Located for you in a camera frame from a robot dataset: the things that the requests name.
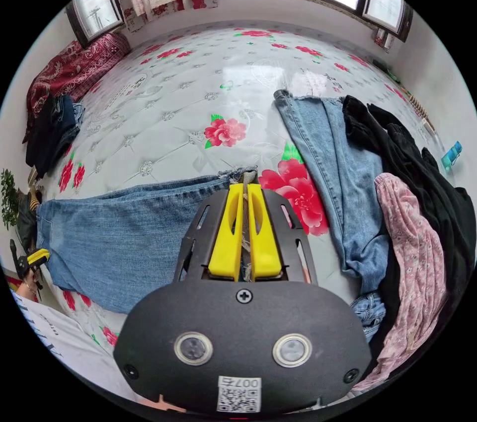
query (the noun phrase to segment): screw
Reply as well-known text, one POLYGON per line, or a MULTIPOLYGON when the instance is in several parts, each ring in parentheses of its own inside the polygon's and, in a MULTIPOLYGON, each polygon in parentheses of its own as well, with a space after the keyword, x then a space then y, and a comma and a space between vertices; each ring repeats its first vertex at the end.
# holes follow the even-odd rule
POLYGON ((130 379, 137 379, 139 377, 138 370, 131 364, 126 364, 124 366, 124 372, 130 379))
POLYGON ((252 301, 252 292, 248 289, 241 289, 236 294, 237 301, 242 304, 247 304, 252 301))
POLYGON ((356 378, 358 377, 359 370, 358 369, 351 369, 349 370, 343 377, 343 382, 345 384, 351 384, 356 378))

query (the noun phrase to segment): blue bottle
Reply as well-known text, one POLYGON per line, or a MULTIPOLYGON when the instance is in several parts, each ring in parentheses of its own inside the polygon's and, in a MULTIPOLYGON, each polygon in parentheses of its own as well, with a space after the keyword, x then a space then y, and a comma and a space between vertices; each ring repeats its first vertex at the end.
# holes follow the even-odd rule
POLYGON ((454 165, 454 162, 459 157, 459 154, 462 152, 462 145, 459 141, 455 143, 453 147, 447 152, 447 154, 441 159, 444 168, 448 171, 451 168, 451 165, 454 165))

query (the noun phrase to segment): pink floral garment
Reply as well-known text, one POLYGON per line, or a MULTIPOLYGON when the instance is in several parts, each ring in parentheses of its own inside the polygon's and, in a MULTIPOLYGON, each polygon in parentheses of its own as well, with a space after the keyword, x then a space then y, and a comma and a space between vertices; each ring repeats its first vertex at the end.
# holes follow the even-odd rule
POLYGON ((400 307, 371 374, 353 387, 363 391, 384 381, 434 330, 446 299, 444 253, 437 233, 419 212, 409 187, 392 174, 375 179, 378 201, 400 268, 400 307))

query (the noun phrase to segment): floral mattress cover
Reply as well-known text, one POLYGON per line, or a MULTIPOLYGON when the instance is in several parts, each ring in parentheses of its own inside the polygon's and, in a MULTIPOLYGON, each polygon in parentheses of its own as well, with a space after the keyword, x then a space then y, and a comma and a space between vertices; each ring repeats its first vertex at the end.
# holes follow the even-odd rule
MULTIPOLYGON (((319 195, 272 104, 280 88, 373 102, 402 120, 418 146, 443 155, 397 85, 353 45, 284 24, 224 22, 144 43, 93 86, 81 100, 80 134, 41 182, 44 198, 81 199, 256 165, 263 188, 293 188, 320 286, 351 303, 359 282, 341 274, 319 195)), ((126 315, 62 291, 47 269, 44 276, 65 313, 112 354, 126 315)))

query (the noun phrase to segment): white wall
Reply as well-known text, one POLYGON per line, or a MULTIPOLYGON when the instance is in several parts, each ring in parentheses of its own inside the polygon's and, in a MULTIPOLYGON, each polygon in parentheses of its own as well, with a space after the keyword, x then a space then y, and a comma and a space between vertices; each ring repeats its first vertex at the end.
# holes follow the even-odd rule
POLYGON ((234 20, 264 20, 288 23, 331 33, 364 48, 392 65, 403 43, 396 39, 389 53, 372 40, 373 31, 361 22, 325 5, 308 0, 219 0, 217 8, 185 10, 148 23, 138 32, 122 30, 135 47, 163 33, 204 23, 234 20))
POLYGON ((467 85, 449 52, 429 25, 414 12, 406 43, 393 72, 429 113, 446 149, 456 141, 463 151, 452 171, 477 208, 477 113, 467 85))
MULTIPOLYGON (((68 17, 62 10, 37 38, 23 59, 5 95, 0 109, 0 170, 8 168, 15 177, 15 184, 28 191, 28 174, 31 168, 25 163, 26 145, 22 144, 26 129, 26 93, 35 76, 48 61, 66 45, 75 40, 68 17)), ((17 250, 21 245, 14 229, 7 229, 0 221, 0 258, 2 265, 15 271, 10 253, 10 239, 14 238, 17 250)))

